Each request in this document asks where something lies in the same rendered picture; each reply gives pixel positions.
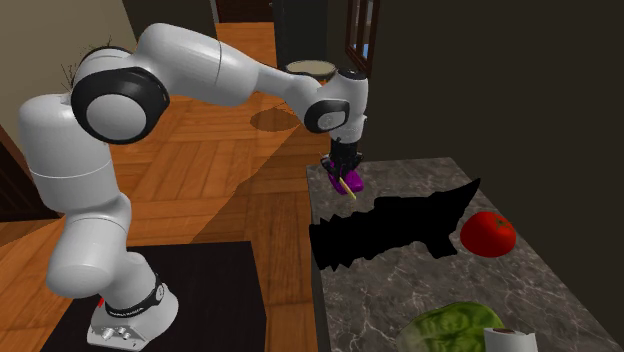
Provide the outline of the purple eggplant with yellow stem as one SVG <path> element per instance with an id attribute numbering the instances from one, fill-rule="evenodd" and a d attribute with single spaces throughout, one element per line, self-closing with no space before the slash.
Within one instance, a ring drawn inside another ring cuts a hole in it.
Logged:
<path id="1" fill-rule="evenodd" d="M 355 194 L 364 189 L 363 181 L 356 170 L 348 171 L 341 177 L 340 168 L 329 155 L 321 158 L 321 165 L 327 171 L 328 179 L 338 194 L 355 198 Z"/>

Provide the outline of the dark round pot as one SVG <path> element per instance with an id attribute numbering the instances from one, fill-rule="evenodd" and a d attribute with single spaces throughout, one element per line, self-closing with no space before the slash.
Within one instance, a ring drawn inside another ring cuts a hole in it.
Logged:
<path id="1" fill-rule="evenodd" d="M 298 60 L 285 66 L 285 71 L 290 74 L 309 76 L 322 83 L 327 82 L 336 70 L 333 63 L 323 60 Z"/>

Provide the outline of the wooden framed window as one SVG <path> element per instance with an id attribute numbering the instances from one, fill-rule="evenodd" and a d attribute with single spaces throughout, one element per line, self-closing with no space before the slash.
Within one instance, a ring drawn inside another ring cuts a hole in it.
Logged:
<path id="1" fill-rule="evenodd" d="M 345 53 L 368 77 L 372 73 L 381 0 L 347 0 Z"/>

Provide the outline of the dark tall cabinet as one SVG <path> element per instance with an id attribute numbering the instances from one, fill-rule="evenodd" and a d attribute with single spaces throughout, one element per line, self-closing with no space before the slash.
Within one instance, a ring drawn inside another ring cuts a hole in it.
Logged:
<path id="1" fill-rule="evenodd" d="M 325 60 L 328 0 L 271 0 L 277 67 Z"/>

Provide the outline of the red tomato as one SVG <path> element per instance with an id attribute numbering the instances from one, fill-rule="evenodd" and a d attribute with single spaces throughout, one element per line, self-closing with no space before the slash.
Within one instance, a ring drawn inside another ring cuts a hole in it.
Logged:
<path id="1" fill-rule="evenodd" d="M 462 245 L 471 253 L 486 258 L 506 255 L 515 247 L 516 240 L 511 222 L 489 211 L 472 215 L 460 231 Z"/>

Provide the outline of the black robot stand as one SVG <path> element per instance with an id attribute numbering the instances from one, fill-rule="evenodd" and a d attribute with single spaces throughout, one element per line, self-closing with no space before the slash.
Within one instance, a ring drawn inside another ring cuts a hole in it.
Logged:
<path id="1" fill-rule="evenodd" d="M 179 302 L 171 327 L 139 352 L 264 352 L 266 313 L 249 242 L 131 250 Z"/>

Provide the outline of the white paper towel roll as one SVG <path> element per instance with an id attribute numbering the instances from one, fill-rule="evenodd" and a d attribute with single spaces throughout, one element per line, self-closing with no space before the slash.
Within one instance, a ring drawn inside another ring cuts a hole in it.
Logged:
<path id="1" fill-rule="evenodd" d="M 486 352 L 538 352 L 536 335 L 506 328 L 485 328 Z"/>

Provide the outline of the bare twig plant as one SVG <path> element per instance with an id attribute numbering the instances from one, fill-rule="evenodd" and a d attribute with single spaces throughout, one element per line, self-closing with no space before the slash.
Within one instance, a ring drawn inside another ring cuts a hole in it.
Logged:
<path id="1" fill-rule="evenodd" d="M 61 69 L 65 77 L 65 82 L 61 83 L 62 87 L 67 92 L 69 92 L 74 86 L 75 76 L 76 76 L 77 70 L 82 60 L 91 52 L 93 52 L 95 49 L 109 46 L 111 43 L 112 43 L 112 36 L 109 36 L 106 41 L 101 41 L 96 44 L 93 44 L 93 43 L 87 44 L 80 48 L 78 52 L 79 57 L 77 60 L 75 60 L 73 63 L 70 63 L 70 64 L 62 64 Z"/>

